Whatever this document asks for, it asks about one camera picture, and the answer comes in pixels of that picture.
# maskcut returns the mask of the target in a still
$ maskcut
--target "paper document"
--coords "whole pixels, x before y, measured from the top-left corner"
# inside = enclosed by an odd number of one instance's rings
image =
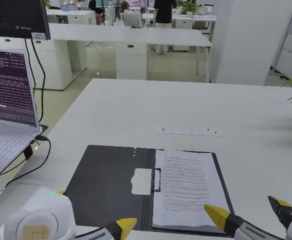
[[[154,193],[152,226],[221,233],[204,210],[204,204],[229,210],[213,155],[157,150],[155,167],[161,191]]]

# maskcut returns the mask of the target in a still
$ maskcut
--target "laptop screen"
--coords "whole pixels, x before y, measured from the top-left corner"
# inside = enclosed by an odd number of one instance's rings
[[[0,120],[36,126],[23,54],[0,51]]]

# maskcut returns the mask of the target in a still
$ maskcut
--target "computer monitor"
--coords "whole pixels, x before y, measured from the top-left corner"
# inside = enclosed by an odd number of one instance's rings
[[[0,0],[0,37],[51,39],[44,0]]]
[[[142,27],[142,15],[140,13],[124,13],[122,20],[125,26],[133,28]]]
[[[23,51],[0,49],[0,120],[37,126],[37,114]]]

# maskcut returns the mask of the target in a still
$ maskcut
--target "power strip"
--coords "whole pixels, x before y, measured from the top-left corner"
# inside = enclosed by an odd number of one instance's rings
[[[189,126],[156,126],[158,134],[178,134],[178,135],[199,135],[221,137],[221,133],[210,127],[189,127]]]

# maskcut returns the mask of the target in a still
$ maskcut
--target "black clipboard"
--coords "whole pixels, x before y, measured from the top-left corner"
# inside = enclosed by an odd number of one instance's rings
[[[218,164],[218,172],[230,212],[234,213],[230,196]],[[89,145],[66,189],[79,226],[102,227],[122,218],[137,218],[134,230],[226,237],[225,233],[171,230],[153,227],[156,149]],[[135,169],[152,169],[151,195],[132,194],[131,179]]]

